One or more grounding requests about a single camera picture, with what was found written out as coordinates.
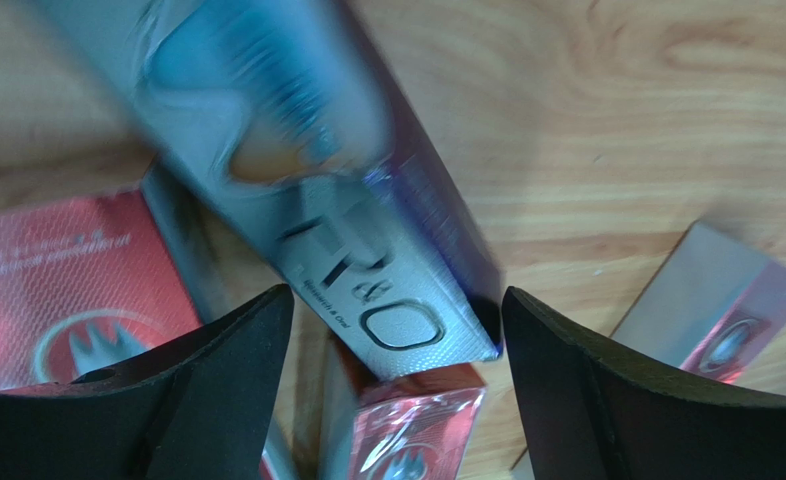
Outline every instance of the wood grain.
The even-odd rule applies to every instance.
[[[700,217],[786,263],[786,0],[354,3],[510,284],[608,334]],[[129,125],[0,1],[0,171],[133,148]],[[277,281],[211,224],[234,301]],[[325,332],[299,309],[277,407],[305,470]],[[461,478],[509,478],[507,363],[479,369],[491,393]],[[740,382],[786,393],[786,330]]]

